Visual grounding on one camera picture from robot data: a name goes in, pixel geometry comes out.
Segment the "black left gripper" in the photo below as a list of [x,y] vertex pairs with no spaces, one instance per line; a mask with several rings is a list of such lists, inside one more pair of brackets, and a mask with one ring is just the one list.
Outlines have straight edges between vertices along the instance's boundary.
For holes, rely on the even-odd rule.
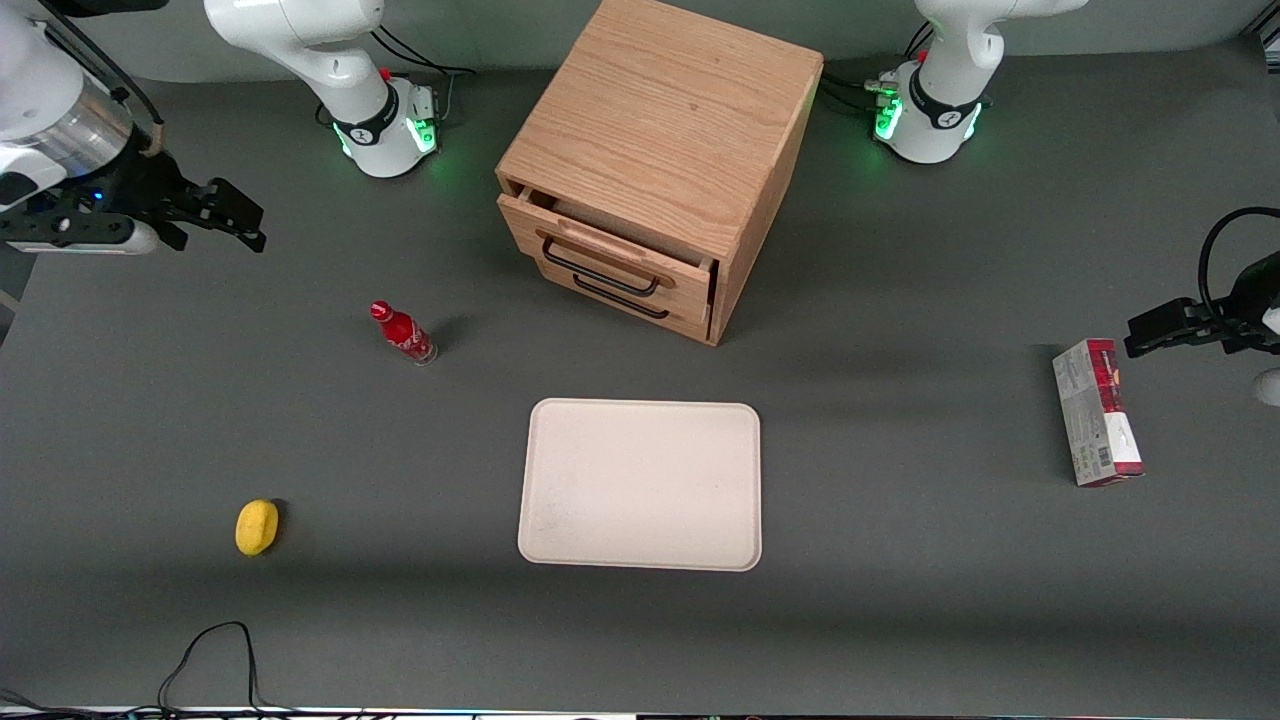
[[[1225,299],[1225,319],[1234,336],[1225,338],[1225,354],[1245,350],[1279,355],[1277,329],[1279,252],[1248,265]],[[1219,304],[1180,297],[1128,322],[1124,340],[1130,359],[1161,348],[1217,343],[1222,333]]]

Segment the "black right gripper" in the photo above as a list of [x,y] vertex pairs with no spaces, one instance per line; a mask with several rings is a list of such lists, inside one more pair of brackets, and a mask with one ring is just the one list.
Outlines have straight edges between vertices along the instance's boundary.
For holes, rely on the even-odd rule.
[[120,217],[106,222],[115,229],[95,236],[97,252],[152,252],[163,243],[182,251],[188,233],[180,223],[230,234],[252,252],[266,247],[264,210],[252,199],[225,178],[206,187],[188,181],[168,152],[122,152],[95,172],[95,190],[102,195],[95,211]]

